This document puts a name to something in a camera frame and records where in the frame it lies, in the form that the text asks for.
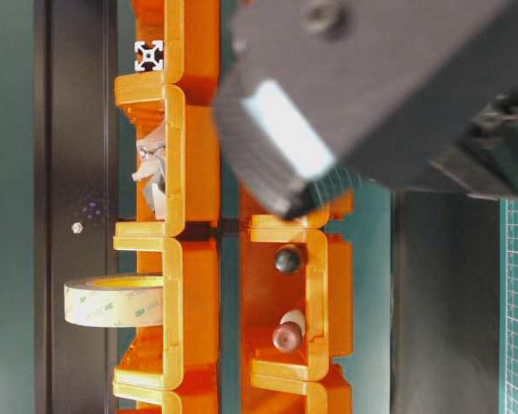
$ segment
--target black panel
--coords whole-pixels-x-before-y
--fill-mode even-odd
[[[63,284],[116,271],[116,4],[35,2],[36,412],[115,412],[116,332],[69,324]],[[84,231],[75,235],[72,224]]]
[[[391,413],[498,413],[499,204],[402,193]]]

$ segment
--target brown rubber stopper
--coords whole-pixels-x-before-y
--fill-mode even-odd
[[[296,351],[303,342],[301,327],[294,322],[286,322],[277,326],[272,333],[274,347],[284,354]]]

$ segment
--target tape roll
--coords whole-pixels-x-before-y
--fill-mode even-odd
[[[119,275],[65,283],[66,321],[100,328],[163,323],[163,277]]]

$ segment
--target orange storage bin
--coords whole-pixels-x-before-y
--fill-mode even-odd
[[[220,215],[220,148],[209,107],[188,105],[175,85],[161,82],[162,72],[137,78],[117,78],[115,99],[145,137],[165,118],[165,220],[155,221],[138,182],[137,220],[151,222],[145,228],[134,223],[135,234],[175,236],[186,222],[216,226]]]
[[[306,265],[292,274],[274,266],[277,251],[292,244]],[[352,248],[318,229],[245,229],[240,237],[241,352],[252,375],[318,381],[330,359],[353,352]],[[272,344],[281,316],[301,306],[303,344],[282,354]]]
[[[114,249],[137,251],[138,272],[163,274],[163,325],[139,329],[115,368],[114,387],[147,389],[147,401],[157,402],[164,390],[182,384],[185,373],[218,359],[216,244],[135,235],[133,230],[134,223],[118,223]]]
[[[146,388],[138,386],[115,386],[117,397],[137,401],[136,410],[120,410],[119,414],[216,414],[218,410],[218,389],[216,368],[203,371],[190,371],[180,387],[174,391],[163,391],[160,401],[155,396],[150,398]]]
[[[136,40],[164,42],[165,69],[158,71],[164,85],[179,85],[191,104],[210,104],[220,71],[220,0],[132,0],[132,6]]]
[[[243,186],[240,186],[240,219],[247,227],[265,229],[303,227],[307,229],[320,229],[328,224],[329,220],[342,220],[346,214],[352,213],[353,209],[353,195],[352,193],[347,193],[318,211],[298,220],[286,222],[269,214]]]
[[[241,405],[252,414],[351,414],[353,395],[340,367],[332,365],[319,382],[251,375]]]

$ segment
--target crumpled paper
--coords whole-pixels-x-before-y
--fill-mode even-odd
[[[145,138],[136,141],[140,167],[132,174],[132,180],[151,177],[142,189],[147,205],[157,220],[165,220],[165,121]]]

